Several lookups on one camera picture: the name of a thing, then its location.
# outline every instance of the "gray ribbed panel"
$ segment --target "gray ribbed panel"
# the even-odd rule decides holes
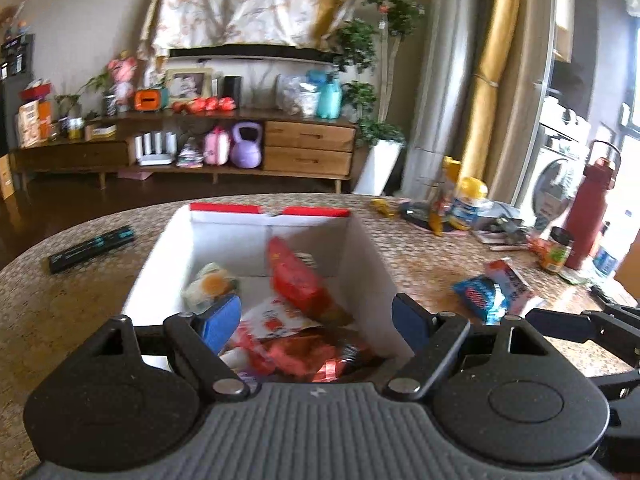
[[[517,472],[463,454],[417,404],[384,399],[370,383],[267,384],[254,399],[220,404],[180,451],[110,474],[45,463],[30,480],[604,480],[585,462]]]

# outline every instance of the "red water bottle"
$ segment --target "red water bottle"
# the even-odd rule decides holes
[[[574,248],[566,261],[570,269],[580,270],[584,259],[589,256],[600,229],[602,219],[607,211],[607,193],[616,185],[616,177],[622,163],[620,151],[603,140],[594,140],[591,143],[587,162],[591,160],[591,153],[596,142],[609,146],[618,154],[618,163],[615,170],[612,168],[612,160],[601,157],[592,165],[584,168],[584,180],[578,188],[574,204],[569,211],[569,216],[564,222],[564,228],[574,237]]]

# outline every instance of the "kettlebell handle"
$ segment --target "kettlebell handle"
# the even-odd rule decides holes
[[[616,163],[616,170],[613,174],[613,181],[615,182],[618,179],[618,172],[620,171],[620,166],[622,165],[622,153],[620,153],[620,150],[617,149],[613,144],[611,144],[610,142],[606,142],[604,140],[594,140],[591,143],[591,147],[589,148],[589,155],[587,155],[587,165],[589,164],[589,161],[591,160],[591,154],[593,153],[593,148],[596,145],[596,142],[599,142],[601,144],[606,144],[607,146],[609,146],[614,152],[616,152],[618,154],[618,162]]]
[[[242,128],[251,128],[252,130],[256,130],[258,132],[258,136],[255,139],[256,144],[260,144],[262,142],[262,125],[258,123],[236,123],[234,124],[234,141],[240,142],[242,140],[242,135],[240,134],[240,130]]]

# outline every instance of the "white box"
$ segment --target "white box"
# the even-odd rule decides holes
[[[413,355],[391,321],[398,290],[360,220],[345,209],[290,207],[268,216],[258,206],[183,206],[149,254],[123,313],[134,325],[156,325],[186,310],[182,291],[211,262],[239,278],[242,309],[251,309],[273,295],[266,248],[275,235],[315,258],[328,290],[377,355]],[[164,358],[145,361],[167,368]]]

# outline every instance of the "round table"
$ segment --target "round table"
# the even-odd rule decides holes
[[[437,238],[400,219],[380,216],[369,198],[330,194],[227,196],[200,202],[255,204],[267,212],[286,206],[350,208],[371,236],[398,290],[431,312],[468,315],[450,286],[482,274],[496,254],[473,237]],[[125,211],[80,224],[47,238],[0,272],[0,480],[14,479],[38,459],[22,426],[29,393],[66,355],[104,321],[120,312],[159,234],[186,202]],[[51,276],[45,260],[82,240],[125,224],[135,243]],[[528,253],[515,253],[514,266],[551,308],[579,313],[597,309],[583,288],[539,269]],[[629,368],[594,344],[553,341],[583,373],[594,376]]]

